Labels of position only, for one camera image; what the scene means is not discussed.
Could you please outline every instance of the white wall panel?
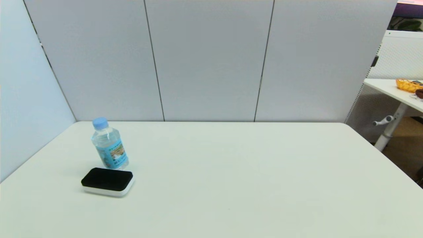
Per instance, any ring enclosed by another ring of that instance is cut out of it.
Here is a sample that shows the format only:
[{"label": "white wall panel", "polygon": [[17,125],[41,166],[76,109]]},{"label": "white wall panel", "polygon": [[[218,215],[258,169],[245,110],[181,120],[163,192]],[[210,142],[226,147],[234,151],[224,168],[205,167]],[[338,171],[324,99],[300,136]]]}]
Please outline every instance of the white wall panel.
[{"label": "white wall panel", "polygon": [[75,122],[21,0],[0,16],[0,182]]},{"label": "white wall panel", "polygon": [[143,1],[25,2],[77,120],[163,120]]},{"label": "white wall panel", "polygon": [[146,0],[166,121],[253,121],[272,0]]},{"label": "white wall panel", "polygon": [[396,0],[276,0],[256,121],[343,122]]},{"label": "white wall panel", "polygon": [[423,78],[423,33],[387,30],[367,78]]}]

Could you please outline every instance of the desk leg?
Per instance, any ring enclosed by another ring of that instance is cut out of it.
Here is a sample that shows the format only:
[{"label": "desk leg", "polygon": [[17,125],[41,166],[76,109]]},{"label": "desk leg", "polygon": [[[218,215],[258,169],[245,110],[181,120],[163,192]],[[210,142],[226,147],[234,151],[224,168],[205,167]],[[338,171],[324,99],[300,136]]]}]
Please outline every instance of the desk leg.
[{"label": "desk leg", "polygon": [[385,128],[383,133],[380,135],[379,139],[377,139],[377,142],[374,145],[376,149],[378,149],[379,151],[383,151],[386,144],[388,144],[389,140],[392,138],[392,134],[394,133],[402,117],[407,111],[407,108],[408,108],[407,104],[404,104],[401,102],[397,111],[395,112],[394,120],[388,124],[388,126]]}]

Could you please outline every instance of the blue bottle cap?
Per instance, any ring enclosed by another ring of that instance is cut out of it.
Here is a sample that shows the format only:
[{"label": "blue bottle cap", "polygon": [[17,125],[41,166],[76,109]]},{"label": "blue bottle cap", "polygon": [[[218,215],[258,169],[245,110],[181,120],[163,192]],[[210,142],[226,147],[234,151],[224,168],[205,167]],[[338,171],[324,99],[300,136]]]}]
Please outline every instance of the blue bottle cap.
[{"label": "blue bottle cap", "polygon": [[98,117],[93,120],[93,126],[96,130],[102,130],[109,127],[109,123],[105,117]]}]

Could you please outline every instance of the white pegboard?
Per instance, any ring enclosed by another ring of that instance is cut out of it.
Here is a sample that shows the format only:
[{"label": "white pegboard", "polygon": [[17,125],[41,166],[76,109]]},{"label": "white pegboard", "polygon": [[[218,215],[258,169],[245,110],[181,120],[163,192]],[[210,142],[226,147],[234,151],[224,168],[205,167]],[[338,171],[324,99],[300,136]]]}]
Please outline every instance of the white pegboard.
[{"label": "white pegboard", "polygon": [[423,33],[388,30],[367,78],[423,79]]},{"label": "white pegboard", "polygon": [[[379,60],[369,70],[367,78],[423,79],[423,33],[388,30],[377,55]],[[394,114],[399,103],[369,86],[363,86],[346,118],[346,124],[368,141],[375,142],[386,126],[374,127],[371,122]],[[412,108],[406,113],[406,116],[421,115]]]}]

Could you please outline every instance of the brown object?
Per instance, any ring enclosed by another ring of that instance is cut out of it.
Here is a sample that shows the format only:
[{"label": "brown object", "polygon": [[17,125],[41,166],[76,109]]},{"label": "brown object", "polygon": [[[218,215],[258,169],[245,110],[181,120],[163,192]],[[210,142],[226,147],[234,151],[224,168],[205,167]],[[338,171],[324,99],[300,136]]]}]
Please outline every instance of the brown object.
[{"label": "brown object", "polygon": [[416,96],[419,97],[420,99],[423,99],[423,89],[417,89]]},{"label": "brown object", "polygon": [[417,89],[423,89],[418,83],[412,82],[405,78],[396,79],[397,88],[410,93],[415,93]]}]

